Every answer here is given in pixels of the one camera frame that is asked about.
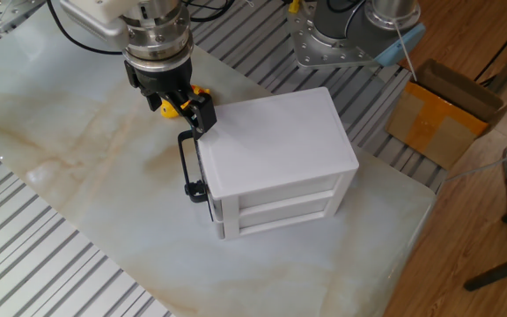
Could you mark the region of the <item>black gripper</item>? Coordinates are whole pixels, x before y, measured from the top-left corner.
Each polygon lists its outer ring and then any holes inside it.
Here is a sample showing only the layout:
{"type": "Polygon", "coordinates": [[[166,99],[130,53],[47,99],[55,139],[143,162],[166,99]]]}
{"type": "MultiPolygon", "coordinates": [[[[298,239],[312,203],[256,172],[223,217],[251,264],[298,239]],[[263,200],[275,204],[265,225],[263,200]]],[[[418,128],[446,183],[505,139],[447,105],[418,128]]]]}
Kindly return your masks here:
{"type": "Polygon", "coordinates": [[[164,117],[184,118],[195,140],[217,123],[209,91],[191,85],[193,66],[190,57],[184,63],[180,62],[177,66],[169,64],[165,68],[161,62],[128,58],[125,55],[124,65],[131,86],[157,92],[146,96],[150,110],[155,112],[160,108],[164,117]]]}

